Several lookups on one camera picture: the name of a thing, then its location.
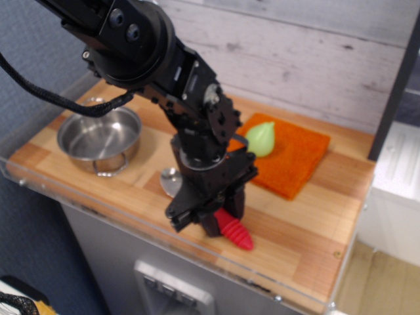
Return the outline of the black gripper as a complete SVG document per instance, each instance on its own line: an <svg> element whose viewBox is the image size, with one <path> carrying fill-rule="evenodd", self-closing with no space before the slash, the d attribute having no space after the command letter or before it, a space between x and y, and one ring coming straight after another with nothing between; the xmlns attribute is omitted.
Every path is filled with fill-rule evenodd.
<svg viewBox="0 0 420 315"><path fill-rule="evenodd" d="M222 236L214 215L224 208L234 218L242 220L245 209L245 185L257 176L256 155L239 149L227 153L208 167L187 164L186 154L176 154L182 186L165 210L176 232L189 224L200 224L211 238Z"/></svg>

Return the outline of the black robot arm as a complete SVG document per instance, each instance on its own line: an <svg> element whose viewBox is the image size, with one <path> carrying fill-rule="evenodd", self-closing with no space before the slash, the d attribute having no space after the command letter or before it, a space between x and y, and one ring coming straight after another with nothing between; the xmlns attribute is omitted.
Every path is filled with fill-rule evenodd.
<svg viewBox="0 0 420 315"><path fill-rule="evenodd" d="M84 42L90 68L107 83L159 105L176 129L171 146L182 186L166 216L176 231L191 223L220 236L225 209L244 212L245 184L257 174L255 155L229 152L240 113L216 73L175 35L170 18L150 1L44 1L62 27Z"/></svg>

